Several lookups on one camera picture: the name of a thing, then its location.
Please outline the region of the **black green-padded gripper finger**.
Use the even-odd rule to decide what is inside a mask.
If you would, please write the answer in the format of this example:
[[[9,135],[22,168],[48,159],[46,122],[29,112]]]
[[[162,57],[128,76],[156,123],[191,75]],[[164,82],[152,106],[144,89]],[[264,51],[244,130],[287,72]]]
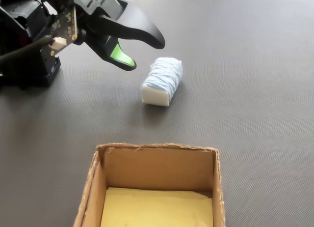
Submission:
[[[78,45],[86,43],[102,60],[109,62],[125,71],[136,68],[135,61],[126,55],[114,36],[111,21],[117,21],[124,8],[96,9],[92,14],[78,8]]]

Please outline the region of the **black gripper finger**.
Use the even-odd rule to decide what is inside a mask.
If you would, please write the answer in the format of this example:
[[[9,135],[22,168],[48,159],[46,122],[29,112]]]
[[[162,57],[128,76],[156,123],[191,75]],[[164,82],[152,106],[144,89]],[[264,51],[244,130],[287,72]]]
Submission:
[[[159,29],[150,22],[144,12],[136,5],[127,2],[125,9],[118,19],[100,16],[100,23],[104,25],[103,32],[107,35],[142,41],[155,49],[165,47],[165,39]]]

